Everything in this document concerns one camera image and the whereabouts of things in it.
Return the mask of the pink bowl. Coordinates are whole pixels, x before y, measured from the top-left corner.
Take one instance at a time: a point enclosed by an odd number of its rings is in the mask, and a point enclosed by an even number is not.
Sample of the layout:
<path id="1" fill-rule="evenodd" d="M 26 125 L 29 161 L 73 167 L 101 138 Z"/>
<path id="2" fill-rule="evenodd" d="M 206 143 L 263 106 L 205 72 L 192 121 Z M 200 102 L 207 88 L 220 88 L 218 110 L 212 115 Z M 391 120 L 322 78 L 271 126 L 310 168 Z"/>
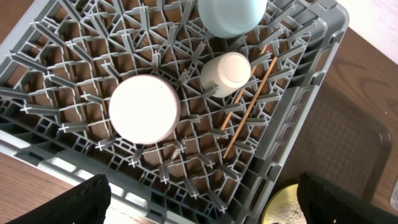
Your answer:
<path id="1" fill-rule="evenodd" d="M 137 144 L 168 137 L 180 119 L 180 100 L 174 87 L 154 75 L 124 80 L 111 95 L 109 118 L 114 130 Z"/>

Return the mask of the patterned wooden chopstick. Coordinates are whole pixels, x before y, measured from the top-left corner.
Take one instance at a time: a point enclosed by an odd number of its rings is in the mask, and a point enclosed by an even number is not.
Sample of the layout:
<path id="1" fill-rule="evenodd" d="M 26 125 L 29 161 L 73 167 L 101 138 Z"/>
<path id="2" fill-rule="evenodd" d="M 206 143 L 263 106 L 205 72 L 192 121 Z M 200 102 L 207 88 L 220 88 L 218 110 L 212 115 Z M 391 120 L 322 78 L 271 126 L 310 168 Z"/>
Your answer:
<path id="1" fill-rule="evenodd" d="M 267 48 L 267 44 L 262 48 L 262 50 L 259 53 L 259 56 L 261 56 L 266 51 L 266 48 Z M 257 68 L 257 65 L 253 66 L 253 68 L 251 69 L 251 73 L 250 73 L 250 76 L 249 76 L 250 78 L 254 75 L 254 72 L 256 71 L 256 68 Z M 235 98 L 234 103 L 238 103 L 240 101 L 241 97 L 243 96 L 243 93 L 244 93 L 244 89 L 239 91 L 239 93 L 237 94 L 237 97 Z M 224 119 L 224 122 L 223 122 L 223 124 L 220 127 L 221 130 L 224 130 L 226 128 L 230 118 L 232 117 L 232 114 L 233 114 L 233 112 L 231 111 L 231 112 L 229 112 L 226 115 L 226 117 Z"/>

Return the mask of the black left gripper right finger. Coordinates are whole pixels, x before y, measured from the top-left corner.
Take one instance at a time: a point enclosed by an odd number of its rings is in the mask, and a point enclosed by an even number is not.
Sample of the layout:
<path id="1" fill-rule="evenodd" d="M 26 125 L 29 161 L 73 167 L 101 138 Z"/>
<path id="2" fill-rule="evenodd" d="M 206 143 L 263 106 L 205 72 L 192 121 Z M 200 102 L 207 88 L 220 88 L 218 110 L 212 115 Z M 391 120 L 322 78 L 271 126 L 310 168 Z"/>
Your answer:
<path id="1" fill-rule="evenodd" d="M 307 223 L 397 224 L 397 216 L 310 172 L 300 175 L 297 199 Z"/>

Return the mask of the cream plastic cup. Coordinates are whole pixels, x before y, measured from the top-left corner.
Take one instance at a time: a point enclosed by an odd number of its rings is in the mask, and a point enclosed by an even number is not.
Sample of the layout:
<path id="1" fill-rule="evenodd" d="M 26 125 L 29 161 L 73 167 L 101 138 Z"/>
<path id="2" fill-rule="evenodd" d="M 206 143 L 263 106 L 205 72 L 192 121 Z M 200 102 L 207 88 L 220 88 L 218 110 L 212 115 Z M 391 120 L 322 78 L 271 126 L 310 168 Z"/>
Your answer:
<path id="1" fill-rule="evenodd" d="M 249 60 L 241 53 L 228 52 L 209 60 L 200 72 L 204 89 L 217 86 L 216 98 L 231 95 L 244 86 L 251 76 Z"/>

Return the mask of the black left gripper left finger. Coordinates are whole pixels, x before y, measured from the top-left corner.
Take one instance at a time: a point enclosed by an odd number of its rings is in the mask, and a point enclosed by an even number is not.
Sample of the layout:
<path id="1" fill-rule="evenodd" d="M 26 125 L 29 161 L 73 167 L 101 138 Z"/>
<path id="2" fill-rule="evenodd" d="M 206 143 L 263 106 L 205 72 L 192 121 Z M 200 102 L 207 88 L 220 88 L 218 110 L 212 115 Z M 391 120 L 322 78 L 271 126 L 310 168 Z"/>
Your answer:
<path id="1" fill-rule="evenodd" d="M 7 224 L 103 224 L 110 203 L 108 179 L 96 174 Z"/>

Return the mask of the plain wooden chopstick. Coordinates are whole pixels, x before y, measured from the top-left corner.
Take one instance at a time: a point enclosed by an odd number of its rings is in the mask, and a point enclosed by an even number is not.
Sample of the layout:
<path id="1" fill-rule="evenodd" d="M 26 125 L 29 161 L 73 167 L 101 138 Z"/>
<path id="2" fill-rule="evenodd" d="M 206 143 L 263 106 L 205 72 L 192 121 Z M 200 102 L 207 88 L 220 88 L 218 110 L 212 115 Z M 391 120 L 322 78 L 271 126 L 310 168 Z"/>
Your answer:
<path id="1" fill-rule="evenodd" d="M 235 133 L 234 133 L 234 136 L 231 138 L 231 140 L 230 140 L 230 142 L 229 142 L 229 144 L 228 144 L 228 146 L 227 146 L 227 148 L 226 148 L 226 151 L 225 151 L 224 154 L 223 154 L 223 159 L 226 159 L 226 157 L 227 157 L 229 151 L 230 151 L 231 148 L 233 147 L 234 142 L 235 142 L 236 139 L 238 138 L 239 133 L 241 132 L 241 130 L 242 130 L 242 128 L 243 128 L 243 126 L 244 126 L 246 120 L 248 119 L 248 117 L 249 117 L 249 115 L 250 115 L 250 112 L 251 112 L 251 110 L 253 109 L 253 107 L 254 107 L 254 105 L 255 105 L 255 102 L 256 102 L 257 98 L 259 97 L 259 95 L 260 95 L 262 89 L 264 88 L 264 85 L 266 84 L 266 81 L 267 81 L 269 75 L 271 74 L 271 71 L 273 70 L 273 68 L 274 68 L 274 66 L 275 66 L 275 64 L 276 64 L 276 62 L 277 62 L 277 57 L 274 57 L 274 58 L 272 59 L 272 62 L 271 62 L 271 64 L 270 64 L 270 66 L 269 66 L 267 72 L 265 73 L 265 75 L 264 75 L 264 77 L 263 77 L 263 79 L 262 79 L 262 82 L 260 83 L 260 85 L 259 85 L 259 87 L 258 87 L 256 93 L 254 94 L 254 96 L 253 96 L 253 98 L 252 98 L 252 100 L 251 100 L 251 102 L 250 102 L 250 104 L 249 104 L 249 106 L 248 106 L 248 108 L 247 108 L 247 110 L 246 110 L 246 112 L 245 112 L 245 114 L 244 114 L 244 116 L 243 116 L 243 118 L 242 118 L 242 120 L 241 120 L 239 126 L 237 127 L 237 129 L 236 129 L 236 131 L 235 131 Z"/>

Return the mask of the yellow plate with crumbs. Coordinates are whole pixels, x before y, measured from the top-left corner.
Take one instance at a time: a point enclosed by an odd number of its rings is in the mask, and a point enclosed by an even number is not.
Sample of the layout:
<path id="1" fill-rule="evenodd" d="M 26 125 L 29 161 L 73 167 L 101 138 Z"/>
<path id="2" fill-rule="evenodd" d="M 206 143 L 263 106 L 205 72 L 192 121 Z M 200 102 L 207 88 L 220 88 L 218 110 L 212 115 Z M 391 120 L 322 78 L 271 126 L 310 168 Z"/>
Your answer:
<path id="1" fill-rule="evenodd" d="M 284 187 L 266 205 L 261 224 L 306 224 L 297 199 L 298 184 Z"/>

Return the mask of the light blue bowl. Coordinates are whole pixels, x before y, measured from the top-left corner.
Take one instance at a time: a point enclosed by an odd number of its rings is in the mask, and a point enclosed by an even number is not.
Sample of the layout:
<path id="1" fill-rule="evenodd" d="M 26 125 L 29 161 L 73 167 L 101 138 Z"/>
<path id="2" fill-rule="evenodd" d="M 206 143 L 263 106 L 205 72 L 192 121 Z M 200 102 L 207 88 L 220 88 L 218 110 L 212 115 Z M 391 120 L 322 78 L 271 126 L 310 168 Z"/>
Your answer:
<path id="1" fill-rule="evenodd" d="M 228 39 L 253 30 L 267 9 L 267 1 L 198 0 L 197 7 L 205 28 L 214 36 Z"/>

